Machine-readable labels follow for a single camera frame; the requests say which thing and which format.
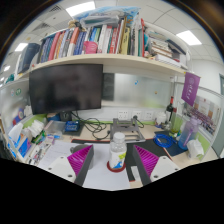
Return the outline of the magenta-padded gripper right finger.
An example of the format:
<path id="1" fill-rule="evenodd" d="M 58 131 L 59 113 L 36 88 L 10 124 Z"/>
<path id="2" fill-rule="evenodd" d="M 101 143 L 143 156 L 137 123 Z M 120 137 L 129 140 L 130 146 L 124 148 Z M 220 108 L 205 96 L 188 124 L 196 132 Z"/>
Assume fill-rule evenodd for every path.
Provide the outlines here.
<path id="1" fill-rule="evenodd" d="M 133 157 L 143 185 L 148 185 L 179 170 L 167 156 L 156 156 L 146 149 L 134 145 Z"/>

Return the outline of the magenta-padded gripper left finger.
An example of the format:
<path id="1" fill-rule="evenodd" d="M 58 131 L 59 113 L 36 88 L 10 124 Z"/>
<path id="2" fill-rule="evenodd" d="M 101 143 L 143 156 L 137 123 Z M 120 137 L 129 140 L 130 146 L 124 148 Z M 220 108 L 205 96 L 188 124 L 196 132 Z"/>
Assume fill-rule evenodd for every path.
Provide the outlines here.
<path id="1" fill-rule="evenodd" d="M 71 149 L 71 155 L 68 157 L 58 157 L 48 166 L 47 170 L 78 186 L 82 186 L 88 170 L 93 165 L 93 156 L 94 147 L 92 145 L 80 144 Z"/>

